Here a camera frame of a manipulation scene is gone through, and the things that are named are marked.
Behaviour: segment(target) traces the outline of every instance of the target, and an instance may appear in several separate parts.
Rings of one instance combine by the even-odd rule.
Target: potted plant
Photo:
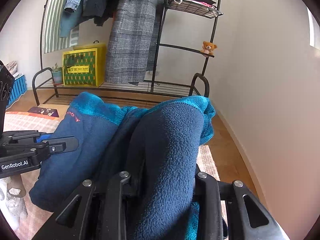
[[[54,64],[54,67],[52,68],[52,76],[54,84],[60,85],[63,83],[62,67],[58,66],[58,63]]]

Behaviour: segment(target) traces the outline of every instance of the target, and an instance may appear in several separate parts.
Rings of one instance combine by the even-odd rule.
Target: teddy bear head
[[[203,47],[204,49],[207,49],[209,51],[213,51],[214,49],[217,48],[217,45],[211,43],[211,42],[207,42],[207,41],[204,41],[203,42]]]

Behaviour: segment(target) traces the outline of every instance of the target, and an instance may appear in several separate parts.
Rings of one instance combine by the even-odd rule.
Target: yellow label
[[[89,73],[89,66],[74,66],[68,68],[68,73]]]

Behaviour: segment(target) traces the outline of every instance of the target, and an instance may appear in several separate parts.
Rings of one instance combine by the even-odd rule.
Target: teal flower pot
[[[58,72],[52,72],[53,76],[53,83],[54,84],[62,84],[63,83],[63,78],[62,78],[62,71]]]

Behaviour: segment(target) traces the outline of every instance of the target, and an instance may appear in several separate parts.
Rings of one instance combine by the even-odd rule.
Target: baseboard
[[[225,127],[227,128],[227,130],[228,130],[230,136],[232,137],[235,145],[237,146],[237,148],[239,150],[239,153],[240,153],[240,155],[241,155],[241,157],[242,157],[242,159],[244,161],[244,164],[247,166],[247,169],[249,171],[249,174],[250,174],[250,177],[252,179],[252,182],[253,182],[253,184],[254,184],[254,186],[256,188],[256,191],[257,191],[257,194],[258,194],[260,202],[266,208],[268,208],[267,201],[266,201],[265,195],[263,193],[263,190],[261,188],[261,185],[259,183],[259,180],[258,180],[258,178],[257,178],[257,176],[256,176],[256,174],[255,174],[255,172],[254,172],[254,170],[253,170],[253,168],[251,166],[251,163],[250,163],[250,161],[248,159],[248,156],[247,156],[242,144],[237,139],[233,129],[230,127],[230,125],[228,124],[227,120],[224,118],[223,114],[218,110],[216,110],[216,112],[217,112],[218,116],[220,117],[221,121],[223,122],[223,124],[225,125]]]

